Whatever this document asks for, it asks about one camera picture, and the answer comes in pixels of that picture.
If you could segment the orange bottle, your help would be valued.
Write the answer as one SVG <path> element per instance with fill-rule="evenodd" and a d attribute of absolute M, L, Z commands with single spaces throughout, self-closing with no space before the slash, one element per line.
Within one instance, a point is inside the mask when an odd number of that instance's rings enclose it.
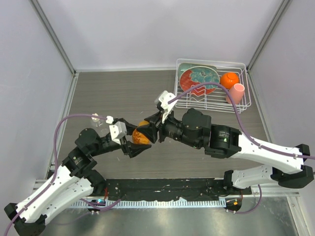
<path fill-rule="evenodd" d="M 142 145 L 150 144 L 150 140 L 145 135 L 140 133 L 137 129 L 134 129 L 132 133 L 132 141 L 135 144 L 142 144 Z"/>

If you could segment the clear bottle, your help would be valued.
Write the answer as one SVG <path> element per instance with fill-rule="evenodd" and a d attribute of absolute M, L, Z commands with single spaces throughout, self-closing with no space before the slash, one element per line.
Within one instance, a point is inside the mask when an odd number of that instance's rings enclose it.
<path fill-rule="evenodd" d="M 92 125 L 96 132 L 99 134 L 100 137 L 106 136 L 109 133 L 107 123 L 99 118 L 91 118 Z"/>

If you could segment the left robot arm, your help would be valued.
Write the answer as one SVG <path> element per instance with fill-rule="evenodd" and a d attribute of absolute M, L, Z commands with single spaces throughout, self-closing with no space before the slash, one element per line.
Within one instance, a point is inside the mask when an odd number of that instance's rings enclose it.
<path fill-rule="evenodd" d="M 19 203 L 9 203 L 4 211 L 20 236 L 38 236 L 52 219 L 77 200 L 89 195 L 100 196 L 106 180 L 94 169 L 93 157 L 122 150 L 130 158 L 151 147 L 134 144 L 126 139 L 137 128 L 123 118 L 108 116 L 109 133 L 99 136 L 92 128 L 82 130 L 76 147 L 58 166 L 53 175 L 35 192 Z"/>

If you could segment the orange bottle cap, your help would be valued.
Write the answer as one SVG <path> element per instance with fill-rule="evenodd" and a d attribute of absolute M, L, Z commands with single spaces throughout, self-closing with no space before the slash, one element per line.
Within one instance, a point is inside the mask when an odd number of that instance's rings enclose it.
<path fill-rule="evenodd" d="M 146 120 L 143 120 L 143 121 L 139 122 L 138 127 L 144 126 L 144 125 L 147 125 L 147 124 L 149 124 L 149 122 L 146 121 Z"/>

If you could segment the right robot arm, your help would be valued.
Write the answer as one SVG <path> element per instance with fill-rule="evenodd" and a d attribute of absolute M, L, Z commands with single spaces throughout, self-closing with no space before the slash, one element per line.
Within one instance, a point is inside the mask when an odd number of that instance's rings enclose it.
<path fill-rule="evenodd" d="M 137 131 L 150 142 L 162 143 L 166 138 L 188 145 L 195 149 L 204 149 L 212 158 L 246 159 L 258 162 L 258 167 L 246 170 L 230 170 L 224 173 L 222 188 L 227 194 L 252 185 L 277 183 L 281 187 L 300 189 L 314 180 L 313 169 L 299 158 L 309 154 L 308 146 L 283 147 L 248 138 L 238 129 L 212 124 L 211 117 L 193 108 L 177 120 L 173 113 L 166 119 L 162 112 L 145 119 Z"/>

